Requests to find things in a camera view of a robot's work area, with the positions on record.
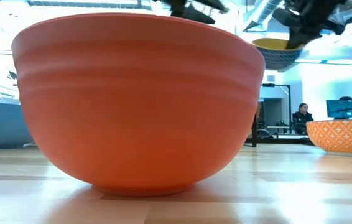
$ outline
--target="orange patterned bowl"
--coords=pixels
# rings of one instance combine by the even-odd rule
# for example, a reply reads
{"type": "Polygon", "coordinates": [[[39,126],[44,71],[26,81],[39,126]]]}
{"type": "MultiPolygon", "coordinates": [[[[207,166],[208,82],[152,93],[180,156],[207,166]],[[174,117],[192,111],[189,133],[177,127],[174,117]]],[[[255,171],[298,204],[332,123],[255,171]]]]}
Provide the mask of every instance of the orange patterned bowl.
{"type": "Polygon", "coordinates": [[[352,120],[308,122],[307,133],[327,153],[352,156],[352,120]]]}
{"type": "Polygon", "coordinates": [[[185,19],[84,14],[12,44],[26,123],[59,169],[112,194],[191,187],[240,150],[264,60],[254,46],[185,19]]]}

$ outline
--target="wooden floor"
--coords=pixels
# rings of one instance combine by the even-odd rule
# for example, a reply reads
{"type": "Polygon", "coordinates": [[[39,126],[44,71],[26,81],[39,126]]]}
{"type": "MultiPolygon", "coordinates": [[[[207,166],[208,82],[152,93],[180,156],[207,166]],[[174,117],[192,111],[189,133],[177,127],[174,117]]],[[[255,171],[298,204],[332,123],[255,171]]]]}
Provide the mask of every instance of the wooden floor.
{"type": "Polygon", "coordinates": [[[244,147],[195,189],[120,198],[91,189],[36,149],[0,150],[0,223],[352,224],[352,157],[315,147],[244,147]]]}

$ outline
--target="patterned bowl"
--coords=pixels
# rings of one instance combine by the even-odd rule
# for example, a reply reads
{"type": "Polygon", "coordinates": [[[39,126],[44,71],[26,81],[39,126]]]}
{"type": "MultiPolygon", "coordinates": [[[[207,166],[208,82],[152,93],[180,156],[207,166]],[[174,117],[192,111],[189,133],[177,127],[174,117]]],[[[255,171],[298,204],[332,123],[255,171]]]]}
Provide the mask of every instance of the patterned bowl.
{"type": "Polygon", "coordinates": [[[262,38],[254,40],[252,44],[262,53],[266,69],[281,70],[292,65],[303,50],[303,45],[287,50],[287,42],[288,40],[262,38]]]}
{"type": "Polygon", "coordinates": [[[306,125],[314,145],[329,154],[352,156],[352,120],[312,121],[306,125]]]}

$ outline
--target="yellow bowl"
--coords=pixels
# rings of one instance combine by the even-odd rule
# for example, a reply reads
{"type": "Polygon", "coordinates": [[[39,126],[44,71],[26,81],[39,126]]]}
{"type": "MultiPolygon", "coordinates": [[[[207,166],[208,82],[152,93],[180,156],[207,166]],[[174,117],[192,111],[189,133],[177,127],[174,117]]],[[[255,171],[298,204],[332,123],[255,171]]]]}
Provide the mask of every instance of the yellow bowl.
{"type": "Polygon", "coordinates": [[[296,49],[286,49],[288,40],[262,38],[252,44],[262,53],[266,62],[266,69],[281,70],[292,65],[299,58],[303,45],[296,49]]]}

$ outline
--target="black machine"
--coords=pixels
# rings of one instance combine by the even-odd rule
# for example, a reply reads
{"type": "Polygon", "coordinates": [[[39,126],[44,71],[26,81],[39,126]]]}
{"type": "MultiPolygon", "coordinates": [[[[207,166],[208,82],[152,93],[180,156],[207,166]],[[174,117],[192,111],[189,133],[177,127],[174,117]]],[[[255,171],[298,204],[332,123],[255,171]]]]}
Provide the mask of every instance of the black machine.
{"type": "MultiPolygon", "coordinates": [[[[190,0],[155,0],[162,1],[171,8],[171,16],[214,24],[215,20],[210,16],[194,9],[190,0]]],[[[228,9],[220,0],[196,0],[205,6],[227,13],[228,9]]],[[[288,49],[294,49],[300,45],[305,45],[310,41],[321,37],[322,29],[329,29],[336,34],[341,34],[345,27],[328,20],[329,16],[339,4],[344,4],[347,0],[285,0],[285,9],[278,8],[273,13],[273,17],[281,24],[289,27],[288,49]]]]}
{"type": "Polygon", "coordinates": [[[329,118],[352,118],[352,101],[327,100],[327,114],[329,118]]]}

